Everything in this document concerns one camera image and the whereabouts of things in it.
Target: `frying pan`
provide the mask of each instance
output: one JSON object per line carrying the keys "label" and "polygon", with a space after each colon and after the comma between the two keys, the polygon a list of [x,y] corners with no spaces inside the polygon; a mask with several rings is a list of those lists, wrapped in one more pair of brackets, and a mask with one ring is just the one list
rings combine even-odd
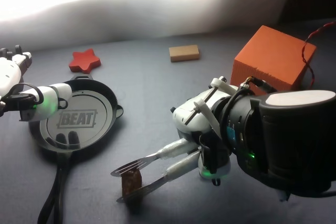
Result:
{"label": "frying pan", "polygon": [[123,114],[112,90],[93,80],[91,75],[79,74],[65,83],[72,88],[68,107],[46,120],[29,122],[35,142],[57,155],[55,181],[39,214],[38,224],[47,223],[53,207],[54,223],[62,223],[63,190],[72,153],[104,138]]}

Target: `metal fork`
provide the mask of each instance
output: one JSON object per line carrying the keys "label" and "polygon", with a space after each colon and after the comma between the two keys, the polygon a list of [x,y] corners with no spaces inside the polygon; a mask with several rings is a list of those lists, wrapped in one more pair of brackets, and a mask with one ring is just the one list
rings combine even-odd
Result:
{"label": "metal fork", "polygon": [[139,197],[143,197],[151,193],[152,191],[155,191],[156,189],[163,186],[167,182],[177,179],[183,176],[184,174],[187,174],[188,172],[192,171],[193,169],[196,169],[198,167],[198,159],[200,156],[199,154],[200,154],[200,151],[190,154],[189,156],[185,157],[184,159],[170,166],[166,170],[164,175],[158,180],[154,181],[153,183],[147,186],[143,186],[131,192],[125,197],[120,197],[119,199],[117,199],[117,202],[124,203],[127,200],[132,200],[132,199],[137,199]]}
{"label": "metal fork", "polygon": [[114,177],[121,177],[122,174],[133,170],[135,168],[137,169],[143,169],[146,166],[148,166],[151,162],[162,158],[162,159],[166,159],[166,158],[171,158],[171,157],[176,157],[179,156],[183,153],[188,153],[196,148],[198,148],[199,145],[194,143],[194,142],[190,142],[184,138],[177,140],[169,145],[166,145],[165,147],[161,148],[160,150],[158,150],[156,153],[151,154],[149,156],[137,159],[135,161],[132,161],[128,164],[125,164],[121,167],[119,167],[118,169],[114,170],[113,172],[111,172],[111,175]]}

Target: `gray tablecloth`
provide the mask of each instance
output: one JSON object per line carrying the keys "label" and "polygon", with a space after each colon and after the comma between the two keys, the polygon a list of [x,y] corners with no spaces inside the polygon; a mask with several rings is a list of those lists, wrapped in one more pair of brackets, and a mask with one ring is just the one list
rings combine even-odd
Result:
{"label": "gray tablecloth", "polygon": [[[317,23],[302,23],[277,28],[304,39],[317,27]],[[111,177],[110,172],[177,140],[170,108],[207,89],[214,77],[223,75],[229,80],[234,57],[256,29],[33,53],[33,64],[24,79],[43,86],[69,80],[74,75],[68,68],[72,52],[92,47],[102,62],[92,71],[93,78],[115,92],[125,111],[113,126],[113,137],[87,149],[86,156],[71,168],[65,188],[64,223],[336,222],[336,198],[291,196],[289,202],[280,203],[274,190],[240,170],[234,156],[232,172],[220,187],[200,180],[194,170],[148,195],[137,212],[129,212],[124,204],[116,203],[121,195],[121,180]],[[312,62],[316,89],[336,91],[335,38],[335,32],[325,31],[312,40],[318,46]],[[199,46],[200,60],[170,63],[169,47],[190,44]],[[309,81],[307,73],[303,85]],[[3,224],[36,223],[56,173],[53,159],[35,145],[27,123],[18,120],[18,112],[0,118]],[[159,160],[142,170],[144,184],[159,178],[180,158]]]}

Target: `twisted red cable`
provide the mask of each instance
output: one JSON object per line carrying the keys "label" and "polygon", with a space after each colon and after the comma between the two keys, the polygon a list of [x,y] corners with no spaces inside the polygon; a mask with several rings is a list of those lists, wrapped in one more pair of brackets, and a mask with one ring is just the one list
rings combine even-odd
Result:
{"label": "twisted red cable", "polygon": [[325,25],[321,26],[319,29],[317,29],[316,31],[313,31],[309,36],[308,38],[304,41],[305,44],[303,44],[303,48],[302,48],[302,60],[303,62],[306,64],[307,68],[309,69],[309,71],[311,72],[311,82],[310,82],[310,85],[309,85],[309,88],[308,89],[311,89],[314,82],[315,82],[315,74],[314,74],[314,71],[313,69],[311,68],[310,64],[306,61],[305,59],[305,53],[304,53],[304,49],[306,48],[306,45],[307,45],[307,41],[312,37],[314,36],[315,34],[319,33],[322,29],[324,29],[325,27],[328,27],[328,26],[332,26],[332,25],[335,25],[336,24],[336,21],[332,21],[332,22],[329,22],[329,23],[326,23]]}

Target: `white backdrop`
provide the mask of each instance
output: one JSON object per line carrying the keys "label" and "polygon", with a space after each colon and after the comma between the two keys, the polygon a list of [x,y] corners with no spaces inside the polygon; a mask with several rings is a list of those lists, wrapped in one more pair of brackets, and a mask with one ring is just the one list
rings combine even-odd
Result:
{"label": "white backdrop", "polygon": [[286,0],[1,0],[0,47],[41,50],[275,23]]}

